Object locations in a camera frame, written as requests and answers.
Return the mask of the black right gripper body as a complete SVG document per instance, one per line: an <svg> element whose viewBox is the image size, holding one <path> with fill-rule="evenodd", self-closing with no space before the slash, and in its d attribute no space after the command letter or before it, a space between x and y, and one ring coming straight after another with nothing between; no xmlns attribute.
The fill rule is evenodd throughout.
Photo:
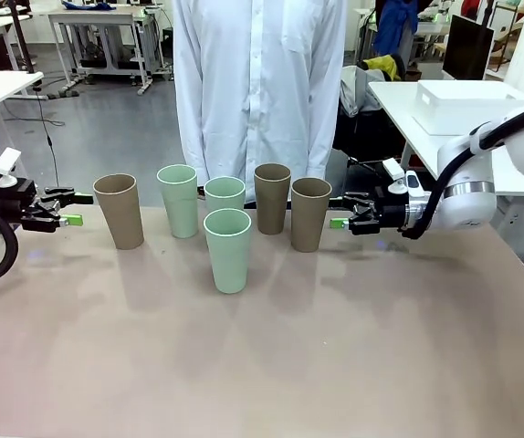
<svg viewBox="0 0 524 438"><path fill-rule="evenodd" d="M383 229L401 229L406 223L406 209L409 205L407 193L393 194L386 191L376 191L371 194L377 225L370 230L370 235L379 234Z"/></svg>

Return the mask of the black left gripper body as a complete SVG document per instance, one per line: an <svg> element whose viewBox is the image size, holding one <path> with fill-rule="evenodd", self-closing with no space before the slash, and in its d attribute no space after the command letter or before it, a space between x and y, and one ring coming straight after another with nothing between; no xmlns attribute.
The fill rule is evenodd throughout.
<svg viewBox="0 0 524 438"><path fill-rule="evenodd" d="M55 232L58 229L58 214L37 199L35 182L26 178L18 178L13 186L0 187L0 217L26 231Z"/></svg>

